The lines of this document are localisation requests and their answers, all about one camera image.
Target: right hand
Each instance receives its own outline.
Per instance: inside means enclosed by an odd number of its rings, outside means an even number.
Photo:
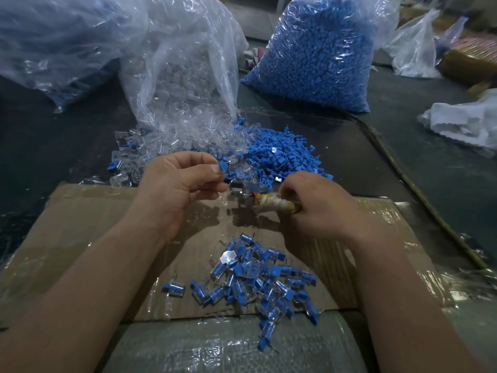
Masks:
[[[304,234],[355,242],[365,234],[375,234],[381,225],[340,185],[307,171],[289,175],[279,189],[282,198],[297,196],[302,211],[292,215]]]

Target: hand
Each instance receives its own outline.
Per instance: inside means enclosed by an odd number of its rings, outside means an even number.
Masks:
[[[138,193],[124,216],[127,226],[158,232],[158,244],[171,241],[185,208],[195,200],[215,200],[228,185],[217,160],[207,153],[177,152],[151,160]]]
[[[343,242],[381,228],[340,185],[321,175],[298,171],[279,190],[282,198],[297,196],[302,211],[292,219],[302,233]]]

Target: cardboard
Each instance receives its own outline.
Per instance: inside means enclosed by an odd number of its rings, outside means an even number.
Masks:
[[[51,195],[28,236],[0,273],[0,327],[8,327],[53,285],[84,249],[119,220],[136,188],[117,193],[108,186],[62,184]],[[395,204],[382,198],[358,198],[369,212],[389,223],[405,241],[405,252],[441,305],[451,303],[433,264]],[[225,306],[203,308],[187,289],[183,298],[161,292],[175,279],[189,285],[208,277],[227,243],[242,232],[253,234],[263,246],[287,253],[287,263],[313,271],[319,278],[309,288],[320,310],[358,308],[353,258],[335,241],[316,240],[298,233],[289,220],[274,212],[255,215],[237,207],[233,199],[194,203],[185,215],[175,241],[165,246],[150,268],[124,320],[146,321],[241,314]],[[244,314],[254,313],[253,307]]]

